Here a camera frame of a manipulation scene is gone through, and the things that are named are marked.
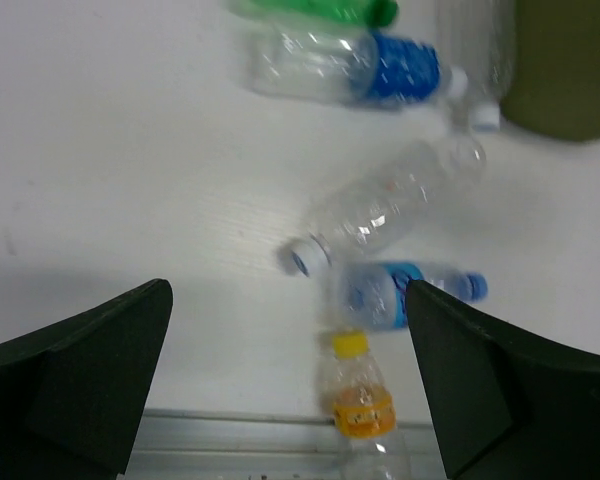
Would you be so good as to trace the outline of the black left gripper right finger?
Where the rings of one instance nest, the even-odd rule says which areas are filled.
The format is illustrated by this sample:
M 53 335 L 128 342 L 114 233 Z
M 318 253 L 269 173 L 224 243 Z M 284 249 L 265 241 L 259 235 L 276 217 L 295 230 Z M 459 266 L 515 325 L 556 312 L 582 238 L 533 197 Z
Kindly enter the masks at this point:
M 600 355 L 425 281 L 406 309 L 447 478 L 600 479 Z

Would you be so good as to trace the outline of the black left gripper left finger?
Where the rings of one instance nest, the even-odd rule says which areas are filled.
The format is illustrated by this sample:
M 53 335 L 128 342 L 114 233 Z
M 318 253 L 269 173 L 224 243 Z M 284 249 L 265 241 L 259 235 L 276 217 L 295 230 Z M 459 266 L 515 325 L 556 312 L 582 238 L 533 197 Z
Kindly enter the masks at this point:
M 0 479 L 125 474 L 173 308 L 151 280 L 0 344 Z

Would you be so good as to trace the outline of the clear bottle yellow-orange cap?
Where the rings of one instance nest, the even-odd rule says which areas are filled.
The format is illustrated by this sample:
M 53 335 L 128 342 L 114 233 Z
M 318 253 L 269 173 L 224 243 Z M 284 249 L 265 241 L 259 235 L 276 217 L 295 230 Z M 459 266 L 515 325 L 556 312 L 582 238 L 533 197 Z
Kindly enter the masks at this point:
M 391 392 L 360 330 L 330 334 L 321 400 L 340 436 L 343 479 L 410 479 L 412 470 L 399 431 Z

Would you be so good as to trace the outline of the blue cap water bottle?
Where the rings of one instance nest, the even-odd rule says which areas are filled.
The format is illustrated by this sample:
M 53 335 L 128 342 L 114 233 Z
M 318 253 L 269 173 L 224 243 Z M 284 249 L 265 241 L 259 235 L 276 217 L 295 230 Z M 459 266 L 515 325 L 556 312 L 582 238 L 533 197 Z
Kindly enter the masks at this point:
M 408 327 L 406 294 L 409 283 L 423 280 L 465 303 L 488 296 L 484 275 L 431 261 L 349 263 L 336 281 L 336 305 L 353 328 L 392 331 Z

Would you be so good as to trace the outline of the clear unlabelled bottle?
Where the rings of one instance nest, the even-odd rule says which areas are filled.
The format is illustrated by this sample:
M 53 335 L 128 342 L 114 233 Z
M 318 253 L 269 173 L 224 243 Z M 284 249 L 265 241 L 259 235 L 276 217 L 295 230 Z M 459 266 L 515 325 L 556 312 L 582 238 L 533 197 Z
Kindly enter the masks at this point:
M 417 140 L 317 200 L 302 235 L 283 249 L 293 270 L 315 277 L 402 239 L 429 211 L 472 189 L 485 169 L 475 137 Z

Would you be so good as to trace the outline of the clear bottle blue label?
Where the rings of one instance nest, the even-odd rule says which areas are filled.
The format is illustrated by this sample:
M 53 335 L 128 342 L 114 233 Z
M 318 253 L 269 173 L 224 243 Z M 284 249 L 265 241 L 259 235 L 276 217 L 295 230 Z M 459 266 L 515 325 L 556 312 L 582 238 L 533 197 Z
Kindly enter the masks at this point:
M 246 85 L 260 94 L 322 104 L 399 109 L 469 89 L 465 71 L 425 42 L 373 30 L 293 29 L 280 24 L 251 41 Z

